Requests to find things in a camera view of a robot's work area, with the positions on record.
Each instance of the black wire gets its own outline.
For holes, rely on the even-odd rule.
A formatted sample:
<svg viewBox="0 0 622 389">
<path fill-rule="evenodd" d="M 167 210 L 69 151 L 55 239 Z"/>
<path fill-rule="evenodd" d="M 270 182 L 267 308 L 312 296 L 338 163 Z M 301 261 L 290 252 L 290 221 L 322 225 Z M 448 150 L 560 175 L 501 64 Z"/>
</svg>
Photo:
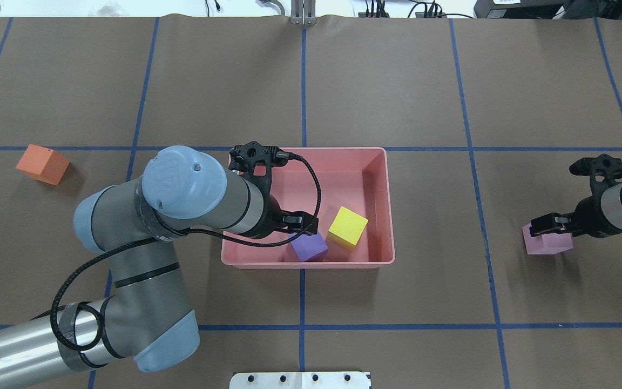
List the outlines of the black wire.
<svg viewBox="0 0 622 389">
<path fill-rule="evenodd" d="M 416 3 L 414 5 L 414 7 L 412 7 L 411 10 L 409 10 L 409 13 L 407 14 L 407 19 L 409 19 L 410 16 L 412 16 L 412 12 L 414 12 L 414 8 L 417 8 L 420 4 L 424 4 L 424 14 L 427 13 L 427 7 L 429 7 L 429 3 L 427 2 L 413 2 Z"/>
<path fill-rule="evenodd" d="M 464 16 L 464 17 L 469 17 L 469 19 L 474 19 L 473 17 L 471 17 L 471 16 L 469 16 L 469 15 L 465 15 L 465 14 L 454 14 L 454 13 L 438 14 L 438 15 L 435 15 L 434 17 L 441 17 L 441 16 Z"/>
<path fill-rule="evenodd" d="M 66 308 L 66 305 L 59 305 L 59 308 L 57 308 L 57 312 L 64 310 L 64 308 Z M 47 310 L 46 312 L 40 313 L 39 315 L 35 316 L 31 320 L 44 318 L 45 316 L 49 315 L 51 312 L 52 310 Z"/>
<path fill-rule="evenodd" d="M 316 185 L 316 194 L 317 194 L 316 209 L 314 210 L 313 219 L 311 219 L 311 222 L 309 222 L 309 224 L 307 224 L 303 229 L 301 229 L 301 231 L 297 232 L 293 237 L 290 237 L 288 239 L 285 239 L 280 242 L 275 242 L 275 243 L 256 243 L 256 242 L 245 241 L 242 239 L 236 239 L 235 237 L 225 236 L 224 234 L 220 234 L 219 232 L 205 230 L 205 229 L 183 229 L 183 230 L 180 230 L 179 232 L 183 234 L 207 234 L 208 236 L 218 237 L 220 239 L 223 239 L 229 242 L 239 243 L 239 244 L 243 244 L 245 246 L 251 246 L 251 247 L 278 247 L 278 246 L 283 246 L 289 242 L 294 241 L 296 238 L 304 234 L 304 232 L 308 231 L 308 229 L 310 229 L 314 225 L 316 219 L 318 218 L 318 212 L 321 210 L 321 184 L 319 183 L 318 177 L 316 176 L 316 172 L 314 172 L 313 167 L 311 167 L 311 164 L 307 160 L 305 160 L 301 155 L 296 155 L 295 153 L 291 152 L 289 153 L 289 159 L 298 160 L 299 162 L 303 163 L 306 166 L 309 173 L 311 174 L 311 177 L 313 178 L 314 184 Z M 73 281 L 76 280 L 76 278 L 81 273 L 86 271 L 89 267 L 93 266 L 94 264 L 100 263 L 104 259 L 114 256 L 114 254 L 119 254 L 128 249 L 133 249 L 139 246 L 145 246 L 146 244 L 155 243 L 157 241 L 158 240 L 155 239 L 154 237 L 149 237 L 146 239 L 141 239 L 135 242 L 127 243 L 127 244 L 124 244 L 123 246 L 117 247 L 116 249 L 100 254 L 99 256 L 96 256 L 95 258 L 87 261 L 87 263 L 82 264 L 82 266 L 80 266 L 78 269 L 74 270 L 73 273 L 71 273 L 71 275 L 66 279 L 66 281 L 64 281 L 62 286 L 59 288 L 59 291 L 57 291 L 57 294 L 55 295 L 54 300 L 52 300 L 52 308 L 50 308 L 49 312 L 42 313 L 42 315 L 38 315 L 35 318 L 40 318 L 49 313 L 50 327 L 52 327 L 52 334 L 54 334 L 55 338 L 57 338 L 57 340 L 59 340 L 59 342 L 62 343 L 62 345 L 64 345 L 65 347 L 71 350 L 87 351 L 95 347 L 97 343 L 99 343 L 99 341 L 101 340 L 102 328 L 104 327 L 104 317 L 101 314 L 99 314 L 99 312 L 97 312 L 95 308 L 87 304 L 79 304 L 78 305 L 79 310 L 89 312 L 96 319 L 96 323 L 97 323 L 96 337 L 93 339 L 92 342 L 86 345 L 79 345 L 75 341 L 67 339 L 62 334 L 62 331 L 59 329 L 59 323 L 57 323 L 58 312 L 59 310 L 62 310 L 59 304 L 62 302 L 64 293 L 66 293 L 66 291 L 69 290 L 69 286 L 71 286 L 71 283 L 73 283 Z"/>
<path fill-rule="evenodd" d="M 157 242 L 157 239 L 155 239 L 154 237 L 149 237 L 146 239 L 141 239 L 135 242 L 124 244 L 124 246 L 119 246 L 116 249 L 113 249 L 113 250 L 107 251 L 104 254 L 101 254 L 100 256 L 96 256 L 95 258 L 87 261 L 87 263 L 82 264 L 78 269 L 76 269 L 73 273 L 71 273 L 71 275 L 62 284 L 62 287 L 59 288 L 59 291 L 57 291 L 57 295 L 54 297 L 54 300 L 52 300 L 52 308 L 50 308 L 50 326 L 52 327 L 52 334 L 54 334 L 54 336 L 57 338 L 57 340 L 59 340 L 60 343 L 62 343 L 62 345 L 74 351 L 87 351 L 95 347 L 97 343 L 99 343 L 99 339 L 96 338 L 95 340 L 88 343 L 87 345 L 79 345 L 76 342 L 72 342 L 71 340 L 68 340 L 59 330 L 59 323 L 57 323 L 57 312 L 59 311 L 59 303 L 62 302 L 62 297 L 64 297 L 64 293 L 66 293 L 66 291 L 69 289 L 69 286 L 71 286 L 71 283 L 73 283 L 73 281 L 76 280 L 76 278 L 81 273 L 86 271 L 90 266 L 93 266 L 96 263 L 100 263 L 104 259 L 110 258 L 114 254 L 121 253 L 121 251 L 126 251 L 128 249 L 133 249 L 134 247 L 143 246 L 145 244 L 150 244 L 153 242 Z M 90 310 L 88 310 L 88 308 L 89 307 L 82 308 L 82 310 L 87 310 L 91 312 Z M 98 334 L 102 333 L 101 324 L 102 324 L 102 320 L 98 320 L 97 327 L 100 329 L 98 330 Z"/>
</svg>

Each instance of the pink cube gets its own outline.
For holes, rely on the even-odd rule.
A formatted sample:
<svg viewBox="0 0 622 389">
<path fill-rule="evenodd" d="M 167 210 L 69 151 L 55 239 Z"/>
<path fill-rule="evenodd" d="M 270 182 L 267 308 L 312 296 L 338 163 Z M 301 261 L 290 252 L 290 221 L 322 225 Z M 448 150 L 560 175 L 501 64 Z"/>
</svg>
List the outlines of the pink cube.
<svg viewBox="0 0 622 389">
<path fill-rule="evenodd" d="M 533 237 L 529 234 L 527 224 L 523 227 L 523 237 L 525 237 L 525 247 L 531 256 L 542 256 L 543 254 L 558 254 L 572 249 L 572 234 L 543 234 Z"/>
<path fill-rule="evenodd" d="M 328 253 L 328 245 L 323 240 L 321 234 L 314 234 L 313 236 L 307 236 L 303 234 L 292 241 L 292 247 L 299 260 L 305 263 L 312 259 L 318 259 Z"/>
</svg>

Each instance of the pink bin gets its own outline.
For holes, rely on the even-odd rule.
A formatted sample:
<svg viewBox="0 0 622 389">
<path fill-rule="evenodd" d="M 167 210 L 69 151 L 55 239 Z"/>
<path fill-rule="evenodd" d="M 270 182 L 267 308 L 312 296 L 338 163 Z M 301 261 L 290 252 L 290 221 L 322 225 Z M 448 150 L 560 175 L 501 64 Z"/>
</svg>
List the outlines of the pink bin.
<svg viewBox="0 0 622 389">
<path fill-rule="evenodd" d="M 323 195 L 318 215 L 319 233 L 324 239 L 340 206 L 368 219 L 356 249 L 348 251 L 326 240 L 328 253 L 323 258 L 302 263 L 291 244 L 257 248 L 222 241 L 222 263 L 240 269 L 370 269 L 393 263 L 395 242 L 386 151 L 380 147 L 287 147 L 284 150 L 306 158 L 318 176 Z M 306 166 L 295 160 L 273 169 L 271 194 L 285 210 L 313 213 L 316 207 L 313 179 Z M 273 232 L 255 242 L 272 243 L 284 239 L 287 239 L 286 234 Z"/>
</svg>

